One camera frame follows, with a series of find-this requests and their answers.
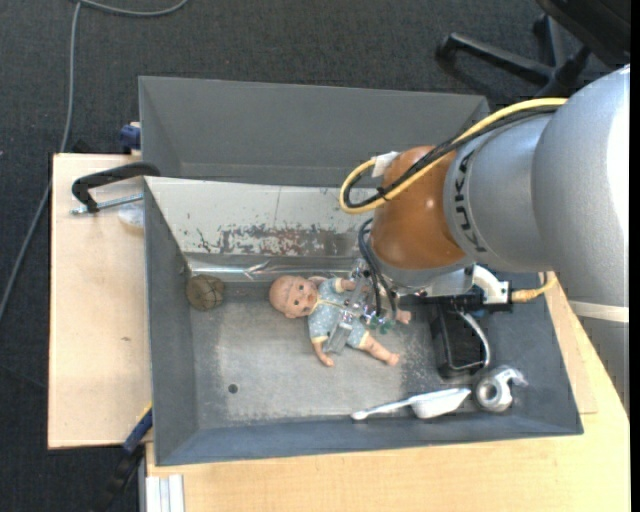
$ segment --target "doll head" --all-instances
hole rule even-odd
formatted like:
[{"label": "doll head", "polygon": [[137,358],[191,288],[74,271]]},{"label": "doll head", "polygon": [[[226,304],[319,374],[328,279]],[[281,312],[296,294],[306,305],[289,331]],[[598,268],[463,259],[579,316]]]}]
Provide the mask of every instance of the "doll head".
[{"label": "doll head", "polygon": [[309,315],[317,301],[315,283],[300,276],[280,276],[269,290],[269,302],[287,318]]}]

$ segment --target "small hole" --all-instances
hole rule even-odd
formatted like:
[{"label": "small hole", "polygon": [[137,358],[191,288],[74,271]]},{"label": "small hole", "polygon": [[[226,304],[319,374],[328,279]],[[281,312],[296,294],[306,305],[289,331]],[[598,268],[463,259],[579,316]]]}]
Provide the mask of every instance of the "small hole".
[{"label": "small hole", "polygon": [[480,389],[479,395],[483,400],[490,402],[498,396],[498,388],[493,384],[487,384]]}]

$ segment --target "rust stain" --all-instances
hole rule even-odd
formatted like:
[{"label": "rust stain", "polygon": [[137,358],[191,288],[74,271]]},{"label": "rust stain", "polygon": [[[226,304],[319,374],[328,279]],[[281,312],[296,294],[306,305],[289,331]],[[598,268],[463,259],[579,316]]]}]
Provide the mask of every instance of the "rust stain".
[{"label": "rust stain", "polygon": [[216,254],[260,254],[268,256],[302,256],[322,254],[335,256],[340,253],[340,239],[344,234],[334,230],[311,226],[287,226],[269,228],[265,224],[255,226],[218,227],[217,240],[205,240],[200,230],[199,248]]}]

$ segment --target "wire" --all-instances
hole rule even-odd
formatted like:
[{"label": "wire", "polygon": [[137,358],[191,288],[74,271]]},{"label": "wire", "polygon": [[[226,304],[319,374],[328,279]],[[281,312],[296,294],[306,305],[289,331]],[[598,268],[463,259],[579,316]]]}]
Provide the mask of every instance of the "wire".
[{"label": "wire", "polygon": [[86,5],[87,7],[93,7],[99,11],[103,11],[109,14],[121,14],[123,16],[132,16],[136,18],[151,18],[156,16],[165,16],[167,14],[171,14],[176,12],[178,9],[184,7],[184,5],[189,0],[182,0],[177,3],[173,7],[168,7],[167,9],[161,9],[159,11],[130,11],[128,9],[120,9],[119,7],[112,7],[110,5],[100,4],[98,2],[93,2],[92,0],[79,0],[78,4]]},{"label": "wire", "polygon": [[534,114],[540,113],[540,109],[551,108],[553,110],[557,109],[559,106],[563,105],[567,101],[566,98],[538,98],[533,100],[527,100],[520,103],[516,103],[509,107],[505,107],[497,112],[494,112],[490,116],[484,118],[480,122],[473,125],[471,128],[466,130],[461,135],[455,137],[452,141],[446,142],[438,146],[438,154],[431,156],[433,151],[427,154],[425,157],[425,161],[429,161],[428,164],[424,165],[424,167],[420,168],[416,172],[412,172],[410,176],[406,176],[406,173],[403,174],[398,180],[396,180],[391,186],[387,187],[386,190],[381,191],[378,190],[377,196],[373,196],[368,200],[363,201],[360,205],[351,205],[349,204],[349,192],[351,187],[361,178],[364,171],[370,168],[374,163],[375,159],[372,158],[367,162],[356,167],[351,173],[347,176],[342,187],[340,189],[339,202],[340,207],[343,211],[350,214],[357,213],[365,213],[371,211],[378,206],[384,204],[386,201],[390,201],[395,198],[398,194],[409,188],[415,181],[422,178],[427,172],[429,172],[433,167],[435,167],[440,160],[449,152],[451,152],[455,147],[462,145],[463,143],[468,142],[472,138],[479,136],[481,133],[484,133],[485,130],[495,129],[496,125],[501,121],[505,120],[508,122],[513,122],[514,120],[519,119],[519,115],[521,113],[533,112]]},{"label": "wire", "polygon": [[544,292],[553,288],[556,284],[558,284],[558,278],[553,277],[552,279],[547,280],[539,288],[531,288],[526,290],[515,290],[511,293],[511,302],[522,304],[524,302],[529,302],[530,300],[535,299],[536,297],[542,295]]},{"label": "wire", "polygon": [[[181,9],[189,0],[181,0],[178,4],[173,7],[169,7],[167,9],[162,9],[159,11],[130,11],[128,9],[119,9],[117,7],[111,7],[108,5],[99,4],[97,2],[93,2],[91,0],[79,0],[76,4],[76,8],[73,12],[73,21],[71,22],[71,42],[69,44],[69,92],[67,99],[67,119],[64,126],[64,131],[62,135],[62,142],[60,143],[60,153],[64,153],[67,149],[67,144],[69,142],[69,134],[71,133],[71,121],[73,118],[73,99],[75,94],[75,47],[76,47],[76,33],[78,29],[78,18],[80,16],[80,7],[82,5],[86,5],[87,7],[92,7],[94,9],[107,12],[110,14],[120,14],[123,16],[132,16],[136,18],[152,18],[158,16],[165,16],[167,14],[171,14],[178,9]],[[7,305],[9,304],[9,298],[11,297],[11,292],[13,291],[13,287],[15,286],[16,279],[18,277],[18,273],[20,272],[20,268],[22,267],[22,262],[27,253],[29,245],[31,244],[31,240],[33,238],[33,234],[35,233],[36,227],[40,222],[42,217],[42,212],[47,205],[49,200],[49,196],[51,195],[53,183],[52,178],[49,178],[47,183],[47,187],[42,194],[42,198],[40,199],[40,203],[38,204],[38,209],[31,221],[31,225],[29,226],[29,230],[27,231],[27,235],[25,236],[24,241],[22,242],[22,246],[20,248],[20,252],[18,253],[18,257],[16,258],[15,263],[13,264],[13,268],[11,270],[11,274],[9,275],[9,280],[7,281],[7,286],[4,289],[4,293],[2,295],[2,301],[0,302],[0,323],[4,318],[4,313],[7,309]]]},{"label": "wire", "polygon": [[372,221],[373,221],[373,218],[365,221],[362,224],[362,226],[360,226],[360,229],[358,231],[358,247],[360,249],[362,257],[365,259],[365,261],[369,265],[369,269],[371,270],[371,280],[373,281],[373,290],[374,290],[375,299],[376,299],[376,315],[378,315],[378,317],[382,316],[382,304],[380,301],[380,291],[378,289],[378,284],[380,284],[384,289],[387,295],[387,298],[389,299],[389,304],[391,305],[393,318],[395,319],[398,307],[394,298],[394,293],[391,291],[391,288],[389,287],[387,281],[382,275],[382,272],[380,272],[378,265],[373,259],[371,250],[364,239],[364,236],[370,232],[370,230],[367,229],[367,226],[371,224]]}]

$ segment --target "doll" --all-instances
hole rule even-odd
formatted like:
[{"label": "doll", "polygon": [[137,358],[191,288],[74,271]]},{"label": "doll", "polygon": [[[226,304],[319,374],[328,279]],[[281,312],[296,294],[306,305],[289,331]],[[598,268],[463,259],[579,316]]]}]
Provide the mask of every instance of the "doll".
[{"label": "doll", "polygon": [[[334,277],[324,279],[285,275],[276,279],[269,290],[269,302],[287,318],[307,316],[309,335],[314,352],[325,366],[333,366],[331,357],[322,350],[323,343],[329,338],[329,332],[338,322],[344,299],[340,295],[355,289],[355,283],[347,279]],[[398,310],[396,320],[409,323],[411,313]],[[368,352],[374,358],[395,366],[400,356],[383,347],[367,331],[362,322],[355,322],[347,344],[353,348]]]}]

